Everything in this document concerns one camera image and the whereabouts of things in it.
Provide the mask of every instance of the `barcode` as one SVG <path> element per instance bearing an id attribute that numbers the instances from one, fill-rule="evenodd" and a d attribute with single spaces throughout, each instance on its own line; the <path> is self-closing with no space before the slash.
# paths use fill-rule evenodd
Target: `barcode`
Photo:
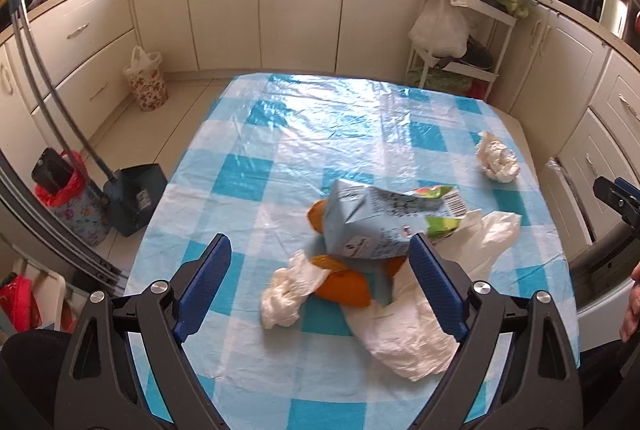
<path id="1" fill-rule="evenodd" d="M 460 190 L 454 188 L 448 194 L 442 196 L 442 200 L 449 208 L 451 215 L 454 217 L 464 217 L 469 209 L 466 207 L 465 200 L 460 195 Z"/>

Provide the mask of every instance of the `broom handle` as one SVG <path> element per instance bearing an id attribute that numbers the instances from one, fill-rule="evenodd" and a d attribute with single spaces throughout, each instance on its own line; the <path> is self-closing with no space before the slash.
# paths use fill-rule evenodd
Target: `broom handle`
<path id="1" fill-rule="evenodd" d="M 40 56 L 40 51 L 38 51 L 36 42 L 33 39 L 33 35 L 31 34 L 31 29 L 29 27 L 29 19 L 27 18 L 27 7 L 26 7 L 26 4 L 24 3 L 24 0 L 19 0 L 18 10 L 20 11 L 20 21 L 22 22 L 22 30 L 24 31 L 24 37 L 27 39 L 27 44 L 29 45 L 31 54 L 33 54 L 33 59 L 36 62 L 36 67 L 38 68 L 38 71 L 42 75 L 42 79 L 44 80 L 44 83 L 49 89 L 49 92 L 53 97 L 53 101 L 56 102 L 56 105 L 60 109 L 62 116 L 65 118 L 69 127 L 71 127 L 71 130 L 73 131 L 73 133 L 80 140 L 80 143 L 82 143 L 82 146 L 87 151 L 89 156 L 91 156 L 91 158 L 95 161 L 95 163 L 100 167 L 100 170 L 102 170 L 102 172 L 107 176 L 107 179 L 109 179 L 109 181 L 115 181 L 116 179 L 115 175 L 113 174 L 111 169 L 107 166 L 107 163 L 105 163 L 103 159 L 97 155 L 94 148 L 89 144 L 89 141 L 76 125 L 76 122 L 71 117 L 71 114 L 69 114 L 69 111 L 66 108 L 65 104 L 60 99 L 60 96 L 58 95 L 56 88 L 53 86 L 51 77 L 49 76 L 49 72 L 44 66 L 44 62 L 42 61 L 42 57 Z"/>
<path id="2" fill-rule="evenodd" d="M 10 1 L 10 5 L 12 2 L 15 4 L 15 0 L 9 0 L 9 1 Z M 44 103 L 44 100 L 42 99 L 42 95 L 40 94 L 40 89 L 36 84 L 35 78 L 33 77 L 33 72 L 31 72 L 29 61 L 27 60 L 27 53 L 24 49 L 24 44 L 22 43 L 22 38 L 20 36 L 20 26 L 18 26 L 17 13 L 18 13 L 17 6 L 15 6 L 15 12 L 11 13 L 11 22 L 14 28 L 15 44 L 18 47 L 18 54 L 20 55 L 20 61 L 24 66 L 24 72 L 27 76 L 27 81 L 29 82 L 31 91 L 33 92 L 33 95 L 36 98 L 36 102 L 38 103 L 38 106 L 40 107 L 40 110 L 42 111 L 44 118 L 47 121 L 47 124 L 50 126 L 54 136 L 62 146 L 62 150 L 64 150 L 70 155 L 70 157 L 68 158 L 69 163 L 74 168 L 74 170 L 79 172 L 80 175 L 85 179 L 85 182 L 87 182 L 92 194 L 99 201 L 102 201 L 104 198 L 104 194 L 102 193 L 100 188 L 98 188 L 98 185 L 86 174 L 85 168 L 83 168 L 82 165 L 80 165 L 78 161 L 76 161 L 76 158 L 73 156 L 73 153 L 71 151 L 71 147 L 66 142 L 64 136 L 62 136 L 60 129 L 58 128 L 56 123 L 53 121 L 53 118 L 51 117 L 51 113 L 49 112 L 47 105 Z"/>

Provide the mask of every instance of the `blue gripper pad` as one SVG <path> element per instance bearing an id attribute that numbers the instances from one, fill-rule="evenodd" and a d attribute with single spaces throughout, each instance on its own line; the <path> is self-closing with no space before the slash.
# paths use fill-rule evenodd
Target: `blue gripper pad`
<path id="1" fill-rule="evenodd" d="M 204 263 L 178 303 L 178 321 L 174 327 L 174 337 L 181 344 L 187 336 L 198 332 L 209 311 L 231 264 L 231 242 L 226 236 L 222 236 L 204 257 Z"/>
<path id="2" fill-rule="evenodd" d="M 466 338 L 469 329 L 465 323 L 464 303 L 456 288 L 418 235 L 412 236 L 409 242 L 408 257 L 411 269 L 440 327 L 460 343 Z"/>
<path id="3" fill-rule="evenodd" d="M 626 193 L 640 200 L 640 190 L 633 186 L 630 182 L 624 180 L 622 177 L 616 177 L 614 184 L 622 188 Z"/>

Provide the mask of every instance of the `human hand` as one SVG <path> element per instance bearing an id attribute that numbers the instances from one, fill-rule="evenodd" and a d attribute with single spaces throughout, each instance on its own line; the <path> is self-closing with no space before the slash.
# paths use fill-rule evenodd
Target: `human hand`
<path id="1" fill-rule="evenodd" d="M 620 327 L 620 339 L 625 343 L 638 329 L 638 320 L 640 319 L 640 263 L 631 272 L 631 280 L 636 283 L 629 293 L 629 305 L 626 307 L 625 317 L 622 319 L 622 327 Z"/>

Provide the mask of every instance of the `blue cloth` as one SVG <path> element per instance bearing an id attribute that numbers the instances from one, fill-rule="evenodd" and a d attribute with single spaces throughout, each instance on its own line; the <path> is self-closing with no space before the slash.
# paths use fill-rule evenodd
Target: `blue cloth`
<path id="1" fill-rule="evenodd" d="M 518 153 L 519 177 L 490 181 L 475 158 L 489 130 Z M 494 265 L 501 293 L 549 291 L 578 357 L 574 293 L 558 234 L 530 169 L 483 102 L 369 80 L 251 74 L 235 78 L 202 123 L 146 230 L 127 293 L 170 278 L 216 233 L 230 269 L 200 331 L 184 349 L 232 430 L 405 430 L 440 376 L 411 382 L 377 362 L 340 308 L 311 296 L 290 328 L 260 326 L 260 294 L 273 271 L 316 244 L 306 212 L 335 178 L 403 192 L 455 184 L 470 209 L 522 215 L 517 243 Z M 367 275 L 384 296 L 380 273 Z M 501 337 L 468 416 L 491 403 L 508 348 Z M 132 339 L 148 403 L 168 418 L 139 336 Z"/>

